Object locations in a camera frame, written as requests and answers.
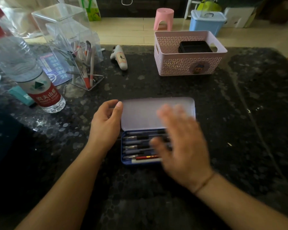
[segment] black granite countertop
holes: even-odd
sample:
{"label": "black granite countertop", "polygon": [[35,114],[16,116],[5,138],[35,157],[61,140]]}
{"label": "black granite countertop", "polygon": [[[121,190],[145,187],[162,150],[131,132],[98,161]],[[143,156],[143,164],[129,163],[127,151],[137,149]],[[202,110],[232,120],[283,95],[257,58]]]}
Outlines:
{"label": "black granite countertop", "polygon": [[[123,46],[128,71],[110,62],[88,92],[58,86],[66,107],[28,108],[0,81],[0,105],[28,129],[23,152],[0,166],[0,229],[12,229],[45,195],[85,145],[90,121],[106,100],[192,97],[211,164],[230,182],[288,215],[288,61],[269,48],[228,48],[212,75],[160,77],[153,46]],[[33,45],[41,54],[47,46]],[[119,140],[97,176],[83,229],[224,229],[224,223],[160,165],[124,166]]]}

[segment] pencil case lid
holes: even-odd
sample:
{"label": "pencil case lid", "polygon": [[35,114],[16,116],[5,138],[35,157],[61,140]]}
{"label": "pencil case lid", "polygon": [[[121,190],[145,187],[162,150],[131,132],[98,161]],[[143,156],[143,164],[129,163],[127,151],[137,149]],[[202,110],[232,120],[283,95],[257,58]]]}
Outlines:
{"label": "pencil case lid", "polygon": [[195,102],[191,97],[125,99],[121,118],[123,131],[164,128],[156,113],[163,104],[180,104],[188,115],[195,117]]}

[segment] blue pencil case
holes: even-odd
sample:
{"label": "blue pencil case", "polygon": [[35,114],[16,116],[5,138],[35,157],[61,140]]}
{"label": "blue pencil case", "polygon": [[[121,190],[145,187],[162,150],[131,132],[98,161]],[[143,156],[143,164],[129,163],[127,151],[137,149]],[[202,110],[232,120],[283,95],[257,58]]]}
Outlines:
{"label": "blue pencil case", "polygon": [[133,132],[147,131],[147,135],[165,133],[165,127],[157,116],[157,110],[164,104],[175,106],[180,104],[186,113],[195,117],[195,102],[191,97],[165,97],[165,98],[139,98],[123,100],[123,114],[121,127],[123,129],[121,140],[121,161],[124,165],[160,163],[160,158],[149,158],[137,160],[135,158],[125,159],[126,149],[124,149],[125,137]]}

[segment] pink stool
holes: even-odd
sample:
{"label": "pink stool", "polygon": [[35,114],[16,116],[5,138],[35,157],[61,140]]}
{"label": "pink stool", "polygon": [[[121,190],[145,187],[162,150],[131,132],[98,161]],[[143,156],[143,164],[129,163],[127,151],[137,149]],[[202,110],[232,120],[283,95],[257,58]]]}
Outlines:
{"label": "pink stool", "polygon": [[159,23],[165,21],[167,23],[167,30],[171,31],[173,26],[174,11],[169,8],[159,8],[156,12],[154,30],[158,30]]}

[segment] floor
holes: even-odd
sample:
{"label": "floor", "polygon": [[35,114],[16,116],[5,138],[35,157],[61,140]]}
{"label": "floor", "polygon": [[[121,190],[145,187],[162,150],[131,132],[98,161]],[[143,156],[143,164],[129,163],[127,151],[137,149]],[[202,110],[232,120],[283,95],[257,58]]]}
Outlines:
{"label": "floor", "polygon": [[[91,22],[101,44],[154,45],[154,18],[103,18]],[[188,31],[190,20],[174,19],[173,31]],[[166,30],[160,25],[159,30]],[[226,46],[273,47],[288,57],[288,28],[255,20],[249,28],[222,28],[219,41]],[[27,42],[45,42],[42,37]]]}

